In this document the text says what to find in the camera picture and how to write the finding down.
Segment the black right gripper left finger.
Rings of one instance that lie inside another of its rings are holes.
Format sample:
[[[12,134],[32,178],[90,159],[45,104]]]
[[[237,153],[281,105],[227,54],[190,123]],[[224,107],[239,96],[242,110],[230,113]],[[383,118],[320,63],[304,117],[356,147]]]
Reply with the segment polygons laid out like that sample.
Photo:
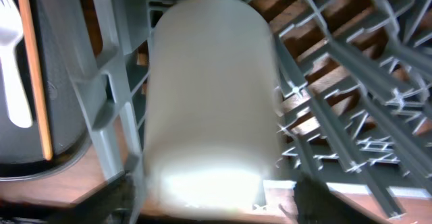
[[[97,188],[77,205],[59,211],[45,221],[49,224],[129,223],[134,191],[132,178],[123,173]]]

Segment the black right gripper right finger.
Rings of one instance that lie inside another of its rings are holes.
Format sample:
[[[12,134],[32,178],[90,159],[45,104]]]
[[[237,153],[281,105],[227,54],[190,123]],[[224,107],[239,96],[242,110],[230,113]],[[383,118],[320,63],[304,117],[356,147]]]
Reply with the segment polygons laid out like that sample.
[[[378,224],[372,218],[332,194],[324,183],[301,175],[294,186],[294,202],[301,224]]]

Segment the white plastic fork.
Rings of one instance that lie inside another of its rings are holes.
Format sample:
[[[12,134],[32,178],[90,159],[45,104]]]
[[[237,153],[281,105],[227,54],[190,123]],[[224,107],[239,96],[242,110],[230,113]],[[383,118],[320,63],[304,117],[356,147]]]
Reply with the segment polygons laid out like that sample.
[[[16,60],[23,39],[22,19],[14,0],[1,0],[1,69],[9,120],[19,128],[32,126],[32,112]]]

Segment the cream plastic cup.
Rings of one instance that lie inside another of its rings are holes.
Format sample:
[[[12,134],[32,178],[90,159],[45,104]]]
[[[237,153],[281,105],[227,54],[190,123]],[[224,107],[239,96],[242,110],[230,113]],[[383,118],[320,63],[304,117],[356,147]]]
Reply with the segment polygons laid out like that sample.
[[[279,158],[272,32],[240,0],[183,0],[157,22],[144,164],[167,215],[249,211]]]

